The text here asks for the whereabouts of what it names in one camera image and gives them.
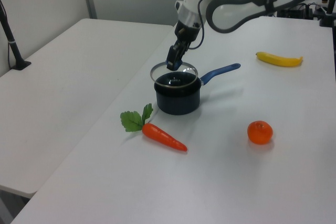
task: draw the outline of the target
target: orange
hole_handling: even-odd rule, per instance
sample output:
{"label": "orange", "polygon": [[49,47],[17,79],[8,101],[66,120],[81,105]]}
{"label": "orange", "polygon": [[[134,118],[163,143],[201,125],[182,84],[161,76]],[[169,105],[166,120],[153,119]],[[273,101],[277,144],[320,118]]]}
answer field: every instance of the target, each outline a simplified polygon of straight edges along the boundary
{"label": "orange", "polygon": [[248,126],[247,135],[255,144],[267,144],[273,136],[273,129],[264,121],[255,121]]}

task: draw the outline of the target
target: blue handle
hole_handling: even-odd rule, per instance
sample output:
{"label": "blue handle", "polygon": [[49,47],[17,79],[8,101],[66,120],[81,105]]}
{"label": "blue handle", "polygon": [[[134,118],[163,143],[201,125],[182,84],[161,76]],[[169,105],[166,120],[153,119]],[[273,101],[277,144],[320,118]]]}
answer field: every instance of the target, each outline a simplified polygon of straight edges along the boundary
{"label": "blue handle", "polygon": [[206,85],[213,77],[222,74],[222,73],[226,73],[226,72],[230,72],[232,70],[236,70],[240,68],[240,64],[239,63],[235,63],[226,67],[222,67],[222,68],[218,68],[215,70],[210,71],[209,73],[206,73],[205,75],[203,75],[200,79],[203,83],[203,85]]}

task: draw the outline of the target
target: table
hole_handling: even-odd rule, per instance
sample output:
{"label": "table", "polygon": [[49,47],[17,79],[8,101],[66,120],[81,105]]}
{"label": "table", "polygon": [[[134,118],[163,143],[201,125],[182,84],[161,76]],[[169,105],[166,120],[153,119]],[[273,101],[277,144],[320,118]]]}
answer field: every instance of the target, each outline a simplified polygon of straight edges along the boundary
{"label": "table", "polygon": [[83,19],[0,78],[0,189],[31,197],[171,26]]}
{"label": "table", "polygon": [[[201,106],[183,116],[156,108],[149,76],[174,41],[171,31],[13,224],[334,223],[331,29],[272,17],[230,34],[206,26],[204,44],[184,61],[200,75],[236,62],[241,68],[202,87]],[[257,60],[258,51],[304,61],[277,67]],[[151,122],[185,143],[187,154],[124,131],[120,113],[142,112],[149,102]],[[273,127],[270,144],[248,141],[256,120]]]}

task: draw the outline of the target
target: toy carrot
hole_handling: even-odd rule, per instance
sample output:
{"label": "toy carrot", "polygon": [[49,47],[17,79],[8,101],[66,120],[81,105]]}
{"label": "toy carrot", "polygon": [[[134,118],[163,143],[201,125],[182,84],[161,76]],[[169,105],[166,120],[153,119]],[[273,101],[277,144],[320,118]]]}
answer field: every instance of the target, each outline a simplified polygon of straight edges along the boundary
{"label": "toy carrot", "polygon": [[126,132],[142,131],[142,133],[152,140],[155,140],[161,144],[169,146],[179,151],[186,152],[188,148],[164,132],[159,127],[151,123],[145,123],[152,114],[152,104],[149,103],[143,108],[142,116],[137,111],[125,111],[120,114],[121,124],[124,126]]}

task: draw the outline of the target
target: toy banana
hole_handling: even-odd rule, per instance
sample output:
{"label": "toy banana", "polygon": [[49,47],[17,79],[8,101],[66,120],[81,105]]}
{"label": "toy banana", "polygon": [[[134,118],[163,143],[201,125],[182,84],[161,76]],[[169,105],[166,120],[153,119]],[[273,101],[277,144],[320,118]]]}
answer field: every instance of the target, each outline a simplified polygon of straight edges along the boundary
{"label": "toy banana", "polygon": [[272,55],[267,52],[257,52],[256,56],[259,60],[281,67],[295,67],[300,65],[303,60],[303,57],[285,58],[281,56]]}

